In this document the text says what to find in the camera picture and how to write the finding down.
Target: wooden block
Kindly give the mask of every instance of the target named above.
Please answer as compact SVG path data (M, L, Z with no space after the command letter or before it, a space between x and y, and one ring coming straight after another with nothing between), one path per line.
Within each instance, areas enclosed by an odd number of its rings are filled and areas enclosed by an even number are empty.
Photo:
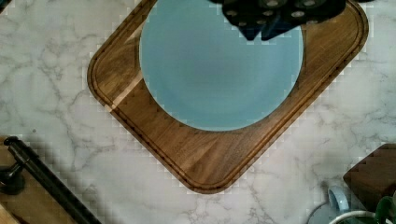
M376 149L350 169L344 180L367 210L375 212L381 198L396 191L396 145Z

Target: wood grain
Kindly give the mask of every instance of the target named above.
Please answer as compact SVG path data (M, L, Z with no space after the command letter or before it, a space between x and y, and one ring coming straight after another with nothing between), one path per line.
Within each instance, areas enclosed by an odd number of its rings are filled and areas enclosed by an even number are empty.
M366 209L375 212L379 201L396 191L395 171L396 144L385 144L352 167L344 180Z
M4 136L0 136L0 165L10 165L15 162L7 147L3 145ZM29 224L72 224L76 223L69 214L41 187L41 185L23 170L25 189L19 195L0 193L0 203Z
M7 210L0 204L0 223L2 224L20 224Z
M323 92L361 50L368 22L358 4L322 24L303 26L303 67L294 89L267 118L231 132L186 126L164 112L142 80L142 23L155 0L143 0L96 52L88 69L92 94L189 189L228 188Z

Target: marble countertop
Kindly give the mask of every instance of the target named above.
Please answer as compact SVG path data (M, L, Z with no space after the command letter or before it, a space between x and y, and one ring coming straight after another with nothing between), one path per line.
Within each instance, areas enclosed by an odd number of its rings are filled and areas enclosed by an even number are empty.
M0 134L17 135L103 223L305 223L330 185L396 142L396 2L361 4L362 52L222 193L177 181L92 97L88 64L138 4L13 0L0 15Z

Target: light blue plate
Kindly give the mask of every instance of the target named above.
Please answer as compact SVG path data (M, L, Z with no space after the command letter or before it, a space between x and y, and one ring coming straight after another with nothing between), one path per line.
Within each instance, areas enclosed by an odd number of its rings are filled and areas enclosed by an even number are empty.
M273 112L300 73L296 28L248 42L207 0L158 0L140 40L148 90L173 118L207 131L244 128Z

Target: gray marble veining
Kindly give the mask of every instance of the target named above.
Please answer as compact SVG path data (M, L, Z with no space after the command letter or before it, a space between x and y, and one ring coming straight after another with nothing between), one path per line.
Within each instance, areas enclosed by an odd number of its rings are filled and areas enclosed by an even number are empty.
M0 134L17 135L103 223L305 223L326 186L396 142L396 2L361 4L363 51L229 189L179 183L92 97L93 54L132 0L13 0L0 15Z

